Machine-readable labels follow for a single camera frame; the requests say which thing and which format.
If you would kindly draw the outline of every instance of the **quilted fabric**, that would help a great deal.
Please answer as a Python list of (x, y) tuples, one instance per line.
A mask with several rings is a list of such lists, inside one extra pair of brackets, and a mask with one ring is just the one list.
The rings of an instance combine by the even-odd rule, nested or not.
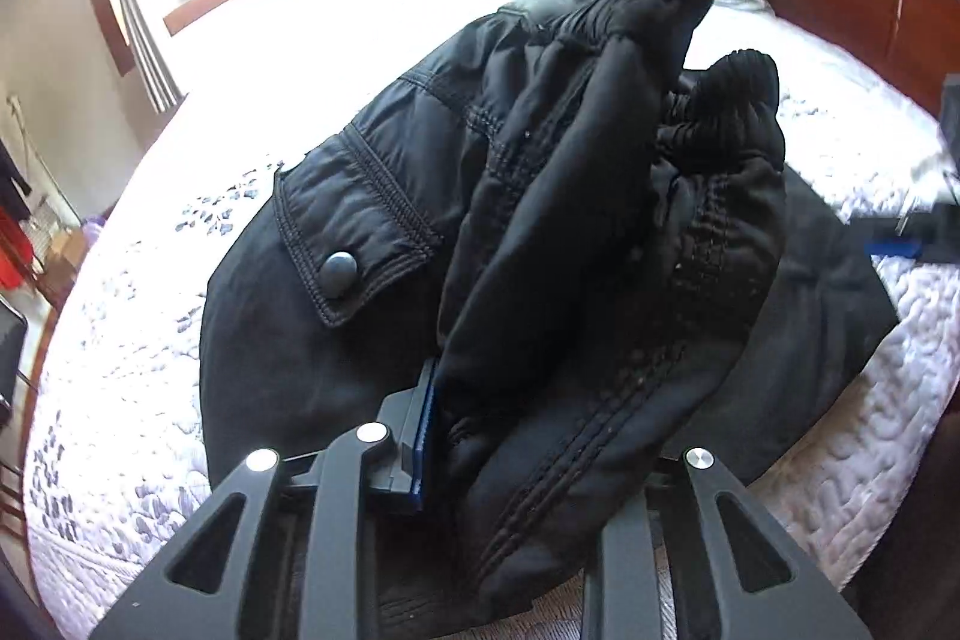
[[(421, 54), (394, 47), (395, 72)], [(942, 150), (933, 119), (843, 50), (768, 15), (714, 8), (688, 66), (737, 47), (778, 64), (789, 164), (842, 217), (896, 213), (912, 167)], [(377, 87), (364, 78), (344, 83), (354, 104)], [(208, 496), (197, 389), (206, 279), (267, 199), (280, 160), (355, 108), (344, 101), (307, 133), (294, 121), (241, 125), (191, 95), (88, 256), (45, 362), (26, 470), (32, 566), (67, 640), (89, 634)], [(896, 260), (877, 270), (901, 324), (754, 485), (837, 586), (890, 523), (960, 369), (957, 270)], [(572, 640), (579, 611), (571, 581), (532, 613), (461, 637)]]

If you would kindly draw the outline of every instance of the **stitching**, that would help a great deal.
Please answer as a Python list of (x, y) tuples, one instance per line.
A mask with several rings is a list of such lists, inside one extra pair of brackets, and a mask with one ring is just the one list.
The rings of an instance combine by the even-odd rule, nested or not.
[[(496, 541), (498, 537), (503, 533), (509, 525), (512, 524), (512, 521), (515, 520), (517, 516), (518, 508), (526, 501), (527, 497), (533, 494), (542, 482), (545, 480), (546, 475), (553, 469), (554, 466), (565, 456), (569, 450), (570, 446), (581, 437), (584, 432), (589, 429), (590, 425), (601, 420), (604, 417), (604, 408), (608, 408), (611, 403), (616, 403), (616, 397), (622, 395), (623, 390), (630, 381), (630, 371), (628, 369), (622, 370), (618, 373), (617, 385), (610, 389), (601, 389), (600, 393), (594, 397), (592, 400), (592, 405), (589, 408), (589, 412), (584, 415), (579, 421), (576, 422), (574, 428), (571, 430), (570, 434), (560, 441), (560, 444), (553, 453), (549, 453), (544, 459), (539, 463), (539, 467), (536, 468), (536, 472), (531, 475), (530, 479), (527, 480), (526, 485), (522, 489), (517, 490), (514, 496), (511, 497), (507, 506), (501, 511), (494, 528), (497, 528), (497, 531), (493, 533), (493, 537), (488, 541), (484, 548), (484, 552), (481, 555), (480, 562), (477, 565), (477, 569), (481, 569), (483, 566), (483, 561), (486, 558), (493, 557), (496, 555)], [(578, 458), (579, 454), (582, 453), (583, 448), (575, 453), (574, 459)]]
[(373, 184), (377, 196), (397, 220), (410, 241), (419, 245), (424, 251), (428, 250), (430, 245), (440, 244), (440, 237), (430, 228), (422, 215), (416, 211), (390, 170), (371, 150), (367, 140), (363, 138), (363, 135), (353, 123), (344, 127), (343, 137), (350, 152), (353, 153), (353, 157), (360, 165), (360, 169)]
[(435, 605), (443, 601), (443, 594), (440, 592), (434, 592), (427, 595), (420, 595), (417, 597), (408, 597), (403, 600), (397, 600), (392, 603), (384, 603), (380, 606), (381, 617), (385, 619), (392, 618), (406, 618), (407, 614), (413, 611), (416, 613), (418, 610), (423, 610), (429, 605)]
[(285, 178), (280, 170), (277, 170), (274, 186), (274, 215), (277, 218), (277, 227), (280, 228), (280, 236), (286, 241), (287, 250), (290, 251), (294, 266), (296, 266), (296, 270), (299, 271), (301, 280), (304, 281), (310, 299), (313, 301), (317, 310), (320, 311), (320, 317), (326, 324), (332, 325), (335, 321), (335, 316), (328, 306), (326, 306), (323, 295), (320, 293), (320, 287), (317, 285), (317, 280), (313, 273), (313, 263), (306, 258), (306, 253), (304, 252), (304, 237), (301, 236), (299, 226), (294, 223), (293, 218), (290, 217), (288, 212), (284, 180)]
[(432, 613), (436, 607), (442, 605), (443, 602), (443, 597), (430, 598), (420, 605), (413, 605), (411, 608), (406, 608), (405, 610), (391, 612), (386, 615), (381, 613), (381, 624), (386, 627), (396, 627), (398, 624)]
[[(661, 367), (659, 372), (656, 373), (659, 376), (659, 381), (657, 381), (656, 384), (647, 383), (642, 386), (647, 390), (642, 399), (640, 399), (640, 402), (649, 398), (649, 395), (662, 384), (664, 378), (669, 375), (680, 360), (680, 356), (683, 355), (682, 348), (680, 348), (679, 352), (676, 351), (677, 343), (675, 340), (677, 332), (679, 331), (681, 335), (696, 333), (697, 330), (699, 330), (699, 325), (704, 322), (707, 308), (716, 301), (717, 285), (722, 277), (721, 272), (726, 263), (728, 229), (730, 229), (730, 216), (726, 209), (726, 199), (724, 197), (725, 191), (728, 188), (728, 181), (730, 181), (728, 175), (720, 175), (709, 181), (703, 203), (698, 208), (693, 220), (691, 220), (688, 229), (683, 232), (680, 247), (683, 248), (683, 236), (691, 241), (691, 247), (689, 247), (688, 253), (683, 253), (683, 250), (680, 252), (680, 258), (687, 261), (687, 263), (682, 263), (680, 268), (675, 269), (674, 273), (670, 275), (669, 284), (665, 288), (662, 296), (676, 298), (679, 295), (683, 297), (683, 299), (686, 300), (685, 305), (677, 309), (684, 311), (689, 308), (688, 311), (691, 311), (691, 316), (683, 317), (682, 319), (677, 319), (676, 316), (666, 316), (664, 319), (658, 319), (659, 322), (651, 324), (651, 336), (654, 339), (661, 339), (670, 343), (668, 347), (663, 349), (664, 352), (662, 354), (652, 354), (653, 362), (656, 362), (657, 355), (667, 355), (671, 351), (673, 351), (675, 355), (671, 355), (666, 367)], [(671, 311), (675, 313), (677, 309), (671, 308)], [(626, 386), (627, 382), (634, 374), (635, 371), (632, 370), (625, 372), (626, 380), (623, 378), (620, 379), (616, 394), (623, 394), (625, 387), (629, 387)], [(627, 398), (620, 401), (619, 405), (605, 417), (603, 417), (601, 413), (592, 413), (589, 423), (594, 423), (597, 420), (604, 421), (600, 432), (594, 434), (589, 441), (574, 454), (568, 466), (553, 480), (551, 485), (546, 486), (545, 491), (542, 491), (542, 484), (546, 480), (545, 473), (560, 461), (564, 453), (555, 454), (550, 461), (545, 459), (544, 462), (541, 463), (541, 468), (536, 472), (533, 480), (527, 482), (527, 486), (523, 491), (518, 492), (518, 494), (515, 494), (515, 497), (512, 497), (508, 507), (501, 512), (497, 519), (497, 532), (494, 533), (491, 540), (488, 541), (475, 567), (474, 584), (479, 584), (479, 582), (482, 581), (483, 578), (486, 578), (511, 552), (517, 550), (520, 542), (525, 538), (525, 533), (527, 533), (530, 528), (533, 528), (544, 511), (549, 509), (549, 506), (555, 504), (557, 501), (557, 499), (554, 499), (553, 503), (551, 503), (551, 498), (559, 498), (562, 496), (563, 492), (568, 490), (570, 485), (572, 485), (578, 477), (583, 475), (584, 471), (599, 458), (603, 448), (611, 441), (611, 437), (606, 437), (606, 435), (602, 434), (603, 430), (606, 429), (607, 424), (613, 419), (613, 416), (620, 413), (621, 410), (635, 408), (635, 397), (637, 397), (639, 393), (640, 388), (635, 386)], [(626, 423), (626, 419), (627, 418), (620, 423), (619, 427), (616, 427), (613, 435), (616, 435), (620, 431)], [(586, 429), (586, 426), (581, 427), (572, 439), (579, 437), (580, 434), (584, 432), (584, 429)], [(568, 450), (568, 444), (565, 444), (563, 450)], [(587, 458), (582, 458), (583, 453), (587, 451), (589, 451)], [(542, 496), (539, 501), (535, 501), (533, 506), (527, 507), (526, 509), (522, 507), (526, 498), (534, 495), (536, 492), (542, 493), (544, 496)], [(523, 516), (520, 515), (520, 511), (522, 510), (525, 511)], [(518, 528), (512, 528), (518, 520), (521, 522), (520, 526)]]
[(484, 107), (477, 106), (467, 97), (459, 94), (453, 87), (446, 84), (439, 74), (427, 71), (425, 68), (414, 67), (400, 76), (400, 79), (432, 95), (450, 112), (462, 119), (467, 124), (467, 128), (483, 134), (490, 142), (499, 133), (503, 119), (498, 119)]
[[(575, 76), (568, 81), (560, 98), (553, 102), (544, 122), (536, 126), (529, 139), (521, 139), (517, 145), (510, 148), (501, 146), (494, 150), (490, 158), (490, 170), (493, 175), (498, 175), (498, 179), (501, 180), (517, 181), (516, 187), (526, 189), (536, 175), (542, 172), (550, 155), (563, 138), (563, 133), (576, 118), (579, 110), (576, 98), (584, 92), (592, 73), (592, 68), (577, 70)], [(517, 160), (511, 163), (507, 156), (512, 152), (517, 152), (518, 155)]]
[[(339, 136), (334, 138), (338, 140), (338, 142), (342, 142)], [(431, 258), (431, 253), (428, 252), (429, 248), (424, 250), (420, 246), (414, 247), (409, 253), (397, 256), (397, 258), (394, 258), (392, 261), (385, 263), (376, 275), (368, 277), (366, 285), (364, 285), (360, 295), (352, 299), (349, 306), (344, 306), (344, 308), (339, 311), (335, 310), (329, 306), (323, 293), (320, 292), (320, 287), (317, 284), (314, 273), (313, 259), (305, 251), (306, 242), (304, 242), (304, 237), (302, 237), (296, 221), (293, 220), (289, 214), (286, 202), (286, 191), (283, 186), (283, 172), (278, 172), (277, 186), (275, 186), (274, 189), (274, 214), (277, 217), (277, 225), (280, 228), (280, 234), (283, 239), (285, 239), (287, 250), (290, 252), (296, 270), (299, 271), (299, 276), (301, 276), (301, 281), (304, 283), (304, 287), (306, 287), (311, 301), (319, 311), (320, 318), (323, 319), (323, 322), (330, 328), (346, 322), (352, 313), (355, 313), (355, 311), (363, 307), (374, 295), (381, 292), (384, 287), (391, 285), (412, 269), (422, 266)]]
[[(503, 145), (500, 145), (498, 143), (498, 145), (494, 147), (494, 143), (491, 142), (491, 155), (488, 156), (486, 172), (488, 173), (488, 175), (491, 176), (491, 179), (496, 180), (500, 185), (503, 186), (504, 190), (507, 191), (507, 193), (512, 196), (512, 204), (517, 205), (517, 202), (520, 201), (523, 194), (526, 193), (526, 187), (522, 184), (523, 182), (522, 180), (520, 181), (520, 183), (512, 181), (512, 178), (510, 177), (510, 172), (507, 171), (506, 165), (498, 162), (494, 162), (493, 160), (491, 160), (496, 154), (496, 149), (498, 148), (503, 148)], [(533, 182), (535, 176), (536, 175), (528, 175), (527, 185)]]
[(503, 235), (507, 232), (507, 226), (510, 225), (510, 221), (517, 211), (517, 204), (520, 203), (520, 199), (523, 199), (523, 194), (526, 193), (526, 188), (512, 185), (512, 183), (505, 182), (499, 177), (496, 177), (496, 179), (503, 185), (506, 193), (496, 199), (496, 202), (493, 203), (493, 210), (491, 210), (490, 218), (493, 222), (491, 228), (496, 229), (496, 231), (488, 232), (487, 263), (493, 258), (496, 249), (500, 247)]
[(450, 427), (450, 433), (446, 436), (446, 445), (450, 450), (457, 447), (464, 439), (472, 437), (479, 431), (482, 418), (479, 415), (468, 418), (461, 418), (457, 423)]
[(425, 603), (429, 600), (438, 600), (443, 598), (443, 591), (429, 591), (426, 594), (415, 594), (413, 597), (400, 597), (395, 600), (387, 600), (380, 603), (381, 609), (396, 608), (399, 605), (409, 605), (410, 603)]
[[(659, 367), (659, 371), (655, 372), (656, 381), (648, 381), (648, 383), (637, 384), (635, 382), (635, 368), (627, 372), (627, 377), (621, 381), (619, 388), (619, 393), (621, 396), (624, 391), (629, 389), (629, 393), (626, 394), (621, 400), (620, 404), (616, 406), (613, 410), (610, 411), (608, 415), (603, 419), (603, 425), (600, 427), (599, 432), (594, 434), (593, 437), (589, 439), (583, 447), (580, 448), (577, 453), (575, 453), (574, 458), (571, 460), (570, 465), (565, 468), (562, 474), (558, 477), (552, 485), (547, 487), (547, 490), (544, 492), (544, 496), (536, 503), (534, 506), (531, 506), (526, 510), (524, 518), (528, 520), (528, 523), (523, 525), (523, 527), (518, 528), (513, 533), (508, 533), (506, 539), (496, 548), (496, 550), (491, 552), (486, 560), (481, 560), (480, 564), (477, 566), (477, 572), (474, 576), (475, 587), (478, 587), (480, 581), (483, 581), (491, 572), (496, 569), (510, 554), (515, 552), (517, 548), (520, 547), (520, 543), (525, 539), (525, 531), (530, 530), (533, 525), (536, 525), (536, 522), (539, 521), (544, 511), (549, 509), (549, 507), (554, 506), (558, 497), (562, 496), (570, 489), (570, 486), (573, 483), (577, 482), (587, 473), (589, 467), (599, 458), (600, 453), (603, 452), (604, 448), (616, 438), (620, 433), (621, 429), (627, 424), (627, 421), (630, 420), (634, 411), (650, 396), (654, 391), (659, 389), (663, 384), (665, 379), (670, 375), (673, 369), (676, 367), (677, 363), (680, 360), (680, 357), (683, 356), (683, 349), (677, 349), (677, 346), (671, 346), (672, 355), (669, 356), (668, 361), (665, 365)], [(654, 353), (648, 354), (649, 362), (655, 363), (658, 360), (658, 357), (661, 355), (661, 351), (655, 351)], [(608, 426), (611, 420), (616, 417), (619, 413), (627, 411), (628, 414), (623, 415), (622, 419), (616, 426)]]

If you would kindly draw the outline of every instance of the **black jacket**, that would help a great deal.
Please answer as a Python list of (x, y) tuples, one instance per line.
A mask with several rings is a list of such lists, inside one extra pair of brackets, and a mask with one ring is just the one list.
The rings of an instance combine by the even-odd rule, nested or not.
[[(740, 359), (784, 249), (784, 142), (760, 53), (668, 101), (711, 2), (471, 23), (277, 175), (211, 277), (214, 485), (255, 448), (325, 447), (440, 356), (432, 504), (378, 538), (385, 635), (509, 615), (576, 572)], [(749, 437), (725, 414), (714, 441)]]

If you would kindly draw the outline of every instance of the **quilted bedspread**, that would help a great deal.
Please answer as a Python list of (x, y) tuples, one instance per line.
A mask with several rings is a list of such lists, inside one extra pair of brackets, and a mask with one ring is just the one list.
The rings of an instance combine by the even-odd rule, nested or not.
[[(67, 640), (88, 636), (208, 496), (198, 400), (205, 285), (270, 196), (272, 172), (335, 132), (456, 25), (501, 1), (465, 4), (438, 23), (433, 42), (400, 31), (365, 68), (350, 68), (347, 57), (282, 89), (267, 80), (269, 95), (236, 90), (244, 78), (233, 71), (220, 90), (193, 92), (144, 159), (56, 328), (27, 453), (32, 566)], [(330, 25), (344, 25), (331, 36), (352, 33)], [(724, 9), (697, 30), (688, 66), (705, 68), (737, 47), (776, 59), (788, 162), (839, 215), (896, 213), (911, 189), (926, 188), (914, 187), (915, 167), (942, 153), (936, 124), (875, 73), (782, 20)], [(904, 498), (960, 360), (957, 269), (884, 260), (877, 272), (901, 323), (752, 487), (838, 587)], [(571, 581), (532, 612), (463, 637), (572, 640), (578, 588)]]

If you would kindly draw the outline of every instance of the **pocket flap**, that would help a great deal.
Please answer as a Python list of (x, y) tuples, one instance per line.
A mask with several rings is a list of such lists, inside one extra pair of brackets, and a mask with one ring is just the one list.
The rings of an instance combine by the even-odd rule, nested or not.
[[(277, 172), (274, 200), (280, 236), (330, 328), (423, 266), (440, 244), (352, 124), (293, 170)], [(322, 272), (334, 254), (349, 254), (355, 272), (343, 255), (331, 262), (340, 263), (336, 271)]]

